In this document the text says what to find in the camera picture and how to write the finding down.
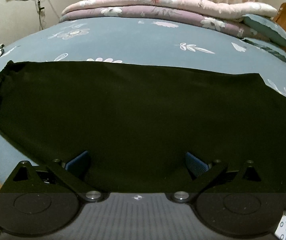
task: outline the blue gripper pad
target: blue gripper pad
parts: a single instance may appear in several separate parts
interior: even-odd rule
[[[202,175],[210,169],[206,163],[202,162],[189,152],[187,152],[185,155],[185,164],[195,177]]]
[[[90,165],[90,155],[88,151],[85,151],[70,162],[66,163],[65,170],[79,178],[89,169]]]

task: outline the blue pillow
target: blue pillow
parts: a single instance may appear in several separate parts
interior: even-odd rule
[[[279,46],[271,42],[261,41],[261,40],[257,40],[253,38],[244,38],[242,39],[242,41],[252,44],[260,49],[266,50],[267,52],[271,53],[275,57],[278,57],[280,60],[286,63],[286,52],[283,49],[281,49]]]
[[[286,31],[280,25],[255,14],[246,14],[243,19],[246,25],[265,35],[275,44],[286,47]]]

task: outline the black fabric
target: black fabric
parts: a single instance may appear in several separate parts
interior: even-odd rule
[[[286,192],[286,97],[259,74],[105,62],[9,62],[0,130],[30,155],[68,162],[88,150],[85,181],[114,192],[174,192],[186,152],[261,167]]]

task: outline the blue floral bed sheet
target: blue floral bed sheet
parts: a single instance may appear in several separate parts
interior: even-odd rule
[[[259,73],[267,86],[286,97],[285,62],[238,38],[171,21],[118,17],[65,21],[7,46],[0,58],[0,71],[9,60],[87,60]],[[26,159],[0,135],[1,183]],[[286,212],[276,235],[286,239]]]

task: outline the gray plastic panel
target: gray plastic panel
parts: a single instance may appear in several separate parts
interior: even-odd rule
[[[86,204],[70,225],[56,233],[36,238],[3,233],[2,239],[236,240],[211,231],[197,219],[190,206],[171,202],[163,193],[112,193],[103,202]],[[277,239],[272,234],[256,238]]]

